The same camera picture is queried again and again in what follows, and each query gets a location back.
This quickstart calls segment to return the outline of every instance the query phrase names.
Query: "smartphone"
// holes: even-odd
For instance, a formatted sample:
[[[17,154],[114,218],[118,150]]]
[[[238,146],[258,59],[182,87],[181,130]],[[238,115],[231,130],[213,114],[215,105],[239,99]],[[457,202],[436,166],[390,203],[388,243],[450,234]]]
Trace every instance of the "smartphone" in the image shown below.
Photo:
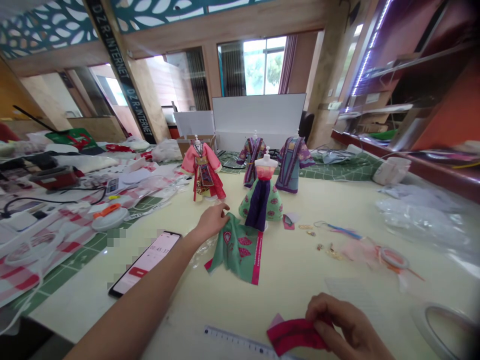
[[[120,298],[130,290],[138,281],[154,268],[162,259],[167,256],[177,241],[182,237],[179,233],[164,231],[162,234],[143,252],[132,266],[121,276],[120,279],[110,288],[108,294]]]

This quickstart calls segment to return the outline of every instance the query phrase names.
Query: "purple robe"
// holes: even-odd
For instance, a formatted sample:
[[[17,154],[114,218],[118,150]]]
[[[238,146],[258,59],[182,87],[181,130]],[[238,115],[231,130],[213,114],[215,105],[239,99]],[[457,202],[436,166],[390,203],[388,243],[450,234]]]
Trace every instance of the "purple robe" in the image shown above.
[[[276,188],[292,194],[299,191],[300,169],[315,165],[304,137],[297,139],[289,137],[280,150],[278,162],[281,168],[276,180]]]

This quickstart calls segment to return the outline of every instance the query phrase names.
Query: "jewelry piece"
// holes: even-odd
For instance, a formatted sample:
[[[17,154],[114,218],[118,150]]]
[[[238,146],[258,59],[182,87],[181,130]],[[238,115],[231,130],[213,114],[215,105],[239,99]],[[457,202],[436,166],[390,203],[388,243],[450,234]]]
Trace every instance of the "jewelry piece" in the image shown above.
[[[329,257],[334,258],[335,260],[343,260],[344,259],[344,257],[342,255],[340,255],[338,252],[336,252],[334,250],[333,242],[330,243],[330,248],[325,252]]]

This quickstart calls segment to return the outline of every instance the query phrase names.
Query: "hand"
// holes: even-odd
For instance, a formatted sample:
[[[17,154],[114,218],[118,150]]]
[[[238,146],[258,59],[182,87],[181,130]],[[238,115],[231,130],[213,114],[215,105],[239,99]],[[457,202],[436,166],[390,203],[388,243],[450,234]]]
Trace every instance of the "hand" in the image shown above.
[[[224,214],[224,210],[228,211],[230,210],[230,207],[227,204],[221,203],[215,206],[210,206],[200,216],[198,225],[192,231],[195,235],[195,239],[199,241],[199,245],[218,234],[229,222],[230,218]]]
[[[341,328],[343,337],[335,329],[318,320],[330,317]],[[346,301],[326,293],[313,296],[305,314],[315,329],[340,360],[395,360],[365,314]]]

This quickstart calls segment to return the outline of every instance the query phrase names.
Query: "tape roll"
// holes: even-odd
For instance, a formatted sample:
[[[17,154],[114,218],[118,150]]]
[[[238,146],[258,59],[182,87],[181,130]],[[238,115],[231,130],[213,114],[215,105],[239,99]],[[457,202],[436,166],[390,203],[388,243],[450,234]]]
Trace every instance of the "tape roll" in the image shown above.
[[[413,307],[410,310],[411,317],[420,334],[427,344],[442,360],[457,360],[458,357],[444,344],[444,342],[435,333],[428,319],[428,312],[435,311],[446,318],[458,322],[464,328],[468,328],[473,333],[476,331],[476,324],[470,320],[463,312],[443,306],[439,303],[426,302],[420,307]]]

